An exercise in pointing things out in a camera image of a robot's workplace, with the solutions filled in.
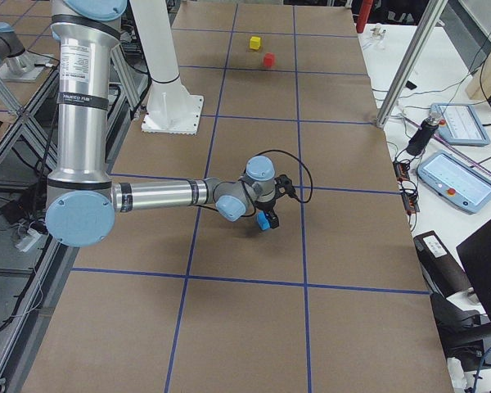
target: black cylindrical object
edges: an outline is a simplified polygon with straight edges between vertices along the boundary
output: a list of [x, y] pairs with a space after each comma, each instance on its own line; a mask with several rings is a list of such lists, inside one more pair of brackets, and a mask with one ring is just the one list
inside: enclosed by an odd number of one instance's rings
[[440, 114], [431, 112], [429, 117], [422, 121], [420, 128], [415, 132], [411, 139], [409, 139], [406, 152], [411, 156], [418, 156], [426, 148], [427, 143], [439, 127]]

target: blue cable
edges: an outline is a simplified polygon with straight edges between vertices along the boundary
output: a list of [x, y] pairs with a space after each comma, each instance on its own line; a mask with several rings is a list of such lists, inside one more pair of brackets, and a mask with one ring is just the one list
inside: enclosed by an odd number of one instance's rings
[[473, 383], [473, 390], [471, 393], [476, 393], [476, 385], [478, 384], [478, 377], [480, 375], [480, 370], [482, 369], [482, 366], [484, 366], [484, 361], [485, 358], [488, 357], [489, 353], [491, 352], [491, 348], [485, 351], [485, 353], [482, 355], [480, 358], [480, 363], [478, 364], [478, 368], [476, 369], [476, 374], [475, 374], [475, 383]]

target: red cylinder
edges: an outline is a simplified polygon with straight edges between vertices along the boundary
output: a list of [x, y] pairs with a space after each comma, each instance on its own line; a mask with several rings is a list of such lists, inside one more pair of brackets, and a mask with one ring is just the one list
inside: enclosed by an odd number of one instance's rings
[[360, 7], [360, 13], [358, 14], [357, 20], [357, 33], [363, 33], [363, 29], [366, 27], [367, 18], [369, 18], [369, 13], [373, 6], [373, 0], [363, 0], [362, 6]]

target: black monitor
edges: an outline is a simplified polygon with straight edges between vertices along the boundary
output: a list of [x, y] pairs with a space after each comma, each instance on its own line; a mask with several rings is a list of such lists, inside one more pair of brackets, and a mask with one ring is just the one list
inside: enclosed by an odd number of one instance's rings
[[[491, 321], [491, 220], [462, 242], [457, 253]], [[464, 344], [485, 337], [491, 337], [491, 322], [468, 329], [454, 340], [456, 344]]]

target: brown table surface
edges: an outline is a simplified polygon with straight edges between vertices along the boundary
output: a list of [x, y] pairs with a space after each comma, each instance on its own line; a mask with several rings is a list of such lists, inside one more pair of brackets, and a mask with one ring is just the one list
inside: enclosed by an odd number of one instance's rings
[[198, 134], [134, 121], [114, 180], [233, 180], [281, 148], [313, 199], [280, 200], [266, 233], [197, 208], [118, 215], [79, 252], [23, 392], [452, 392], [350, 11], [183, 2], [173, 37]]
[[[0, 22], [10, 24], [28, 50], [42, 54], [50, 53], [55, 58], [60, 56], [58, 42], [52, 38], [50, 2], [0, 0]], [[33, 83], [6, 82], [5, 85], [20, 104], [25, 106], [46, 81], [49, 73], [49, 70], [43, 71]], [[0, 129], [1, 142], [7, 134], [8, 127], [16, 121], [16, 116], [7, 113], [7, 108], [2, 101], [0, 101], [0, 120], [4, 122]]]

